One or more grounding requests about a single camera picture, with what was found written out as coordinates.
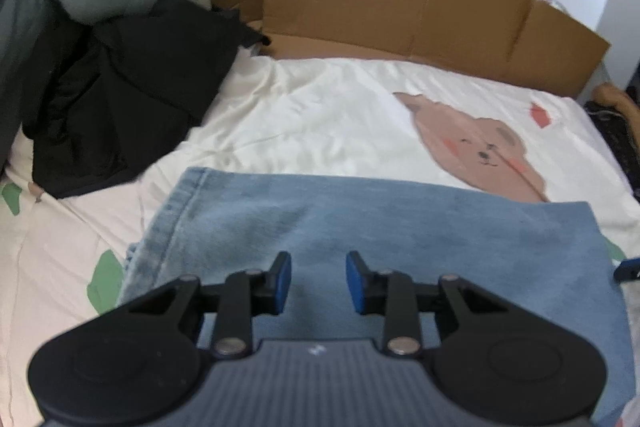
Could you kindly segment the light blue denim shorts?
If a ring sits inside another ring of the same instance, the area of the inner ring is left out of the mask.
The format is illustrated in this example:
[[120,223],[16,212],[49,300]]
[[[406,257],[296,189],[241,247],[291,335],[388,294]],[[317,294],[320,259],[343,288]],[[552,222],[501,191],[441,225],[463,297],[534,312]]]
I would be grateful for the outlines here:
[[293,259],[286,306],[261,317],[257,338],[378,337],[357,314],[345,259],[433,283],[456,273],[596,345],[608,382],[594,412],[611,426],[636,392],[626,303],[608,245],[584,202],[513,202],[404,181],[186,170],[129,248],[119,298],[129,301],[183,274],[206,284]]

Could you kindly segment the black patterned folded garment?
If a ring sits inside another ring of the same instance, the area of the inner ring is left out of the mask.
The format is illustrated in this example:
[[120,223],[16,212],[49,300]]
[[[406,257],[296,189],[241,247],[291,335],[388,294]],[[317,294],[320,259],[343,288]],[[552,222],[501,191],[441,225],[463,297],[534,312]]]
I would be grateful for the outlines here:
[[639,200],[639,150],[622,113],[613,107],[587,102],[584,109],[622,168],[635,200]]

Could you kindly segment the folded brown garment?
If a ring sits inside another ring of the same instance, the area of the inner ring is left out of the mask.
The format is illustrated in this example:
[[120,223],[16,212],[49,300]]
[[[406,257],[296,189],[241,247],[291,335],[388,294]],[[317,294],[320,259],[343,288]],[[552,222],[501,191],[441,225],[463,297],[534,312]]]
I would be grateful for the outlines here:
[[605,82],[595,87],[592,90],[592,99],[600,105],[614,107],[628,118],[639,116],[639,106],[625,91],[618,89],[613,83]]

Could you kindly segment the cream bear print bedsheet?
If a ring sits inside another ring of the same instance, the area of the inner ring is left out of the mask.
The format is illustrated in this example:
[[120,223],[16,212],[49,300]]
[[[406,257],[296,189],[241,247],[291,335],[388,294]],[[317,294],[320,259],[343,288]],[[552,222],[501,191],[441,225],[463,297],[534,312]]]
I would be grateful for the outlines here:
[[2,424],[38,423],[32,352],[115,300],[128,246],[186,168],[456,184],[427,153],[401,92],[507,124],[549,199],[589,202],[615,256],[638,255],[638,202],[571,98],[408,62],[241,53],[203,124],[134,182],[62,200],[41,194],[30,187],[32,142],[16,136],[1,181]]

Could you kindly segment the brown cardboard sheet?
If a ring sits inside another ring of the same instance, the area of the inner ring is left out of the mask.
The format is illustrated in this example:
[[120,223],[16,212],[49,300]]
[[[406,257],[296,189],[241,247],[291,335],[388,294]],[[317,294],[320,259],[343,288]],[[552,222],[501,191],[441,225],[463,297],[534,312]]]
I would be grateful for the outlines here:
[[542,0],[212,0],[277,58],[401,60],[574,98],[608,50]]

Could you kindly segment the dark grey pillow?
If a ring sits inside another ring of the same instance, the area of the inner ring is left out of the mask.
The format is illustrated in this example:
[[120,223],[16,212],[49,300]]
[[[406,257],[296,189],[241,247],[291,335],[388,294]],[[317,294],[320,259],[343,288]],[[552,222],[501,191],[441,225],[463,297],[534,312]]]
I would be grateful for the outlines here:
[[51,14],[49,0],[1,0],[1,167],[21,126],[22,69]]

